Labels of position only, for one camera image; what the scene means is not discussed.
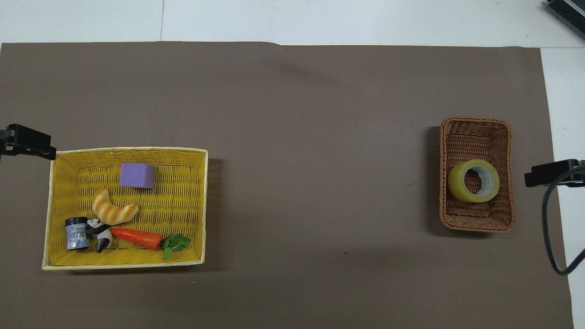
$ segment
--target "yellow tape roll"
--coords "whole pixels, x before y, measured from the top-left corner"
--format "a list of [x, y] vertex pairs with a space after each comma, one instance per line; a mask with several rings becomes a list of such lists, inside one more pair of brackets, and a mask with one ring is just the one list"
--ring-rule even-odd
[[[476, 194], [471, 193], [465, 186], [465, 174], [469, 170], [476, 172], [481, 178], [481, 188]], [[451, 193], [467, 203], [490, 201], [500, 189], [498, 172], [489, 162], [480, 159], [459, 163], [449, 173], [448, 182]]]

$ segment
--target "wicker basket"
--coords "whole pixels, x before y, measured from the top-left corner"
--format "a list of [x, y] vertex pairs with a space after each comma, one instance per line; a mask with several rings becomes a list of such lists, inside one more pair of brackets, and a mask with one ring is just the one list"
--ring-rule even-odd
[[[119, 185], [122, 163], [148, 163], [155, 167], [153, 189]], [[49, 207], [44, 243], [44, 270], [145, 268], [194, 265], [205, 260], [206, 150], [190, 148], [108, 148], [57, 152], [51, 163]], [[94, 193], [107, 187], [112, 203], [136, 203], [135, 218], [116, 227], [155, 232], [163, 237], [183, 234], [191, 244], [163, 260], [162, 251], [144, 249], [114, 238], [109, 249], [68, 251], [65, 219], [95, 218]]]
[[[495, 119], [451, 117], [441, 125], [441, 172], [439, 213], [451, 229], [506, 232], [515, 223], [511, 170], [512, 135], [509, 124]], [[465, 203], [449, 191], [447, 178], [457, 164], [473, 159], [491, 163], [500, 176], [500, 190], [485, 203]], [[467, 188], [475, 193], [479, 176], [467, 175]]]

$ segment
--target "brown table surface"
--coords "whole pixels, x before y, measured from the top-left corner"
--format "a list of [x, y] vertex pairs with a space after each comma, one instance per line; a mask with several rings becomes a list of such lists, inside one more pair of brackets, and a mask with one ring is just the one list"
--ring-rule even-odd
[[[553, 159], [538, 49], [3, 44], [0, 97], [2, 125], [59, 150], [211, 158], [203, 265], [45, 272], [49, 161], [2, 157], [0, 327], [572, 327], [543, 189], [523, 184]], [[512, 232], [442, 226], [438, 126], [452, 115], [512, 126]]]

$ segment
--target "toy panda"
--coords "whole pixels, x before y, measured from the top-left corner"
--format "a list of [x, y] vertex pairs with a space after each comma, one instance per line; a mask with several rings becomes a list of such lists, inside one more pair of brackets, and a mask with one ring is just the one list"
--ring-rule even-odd
[[88, 220], [87, 224], [91, 227], [87, 230], [88, 235], [97, 235], [98, 244], [95, 246], [95, 251], [101, 253], [102, 250], [109, 247], [112, 243], [112, 233], [109, 230], [109, 225], [104, 224], [99, 219]]

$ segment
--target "panda head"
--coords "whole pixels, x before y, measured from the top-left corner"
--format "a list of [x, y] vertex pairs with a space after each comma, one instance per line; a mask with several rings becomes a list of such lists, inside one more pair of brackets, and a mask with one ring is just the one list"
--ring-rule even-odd
[[104, 223], [102, 223], [102, 221], [99, 220], [99, 218], [94, 218], [93, 220], [88, 220], [87, 224], [93, 228], [96, 228], [102, 226]]

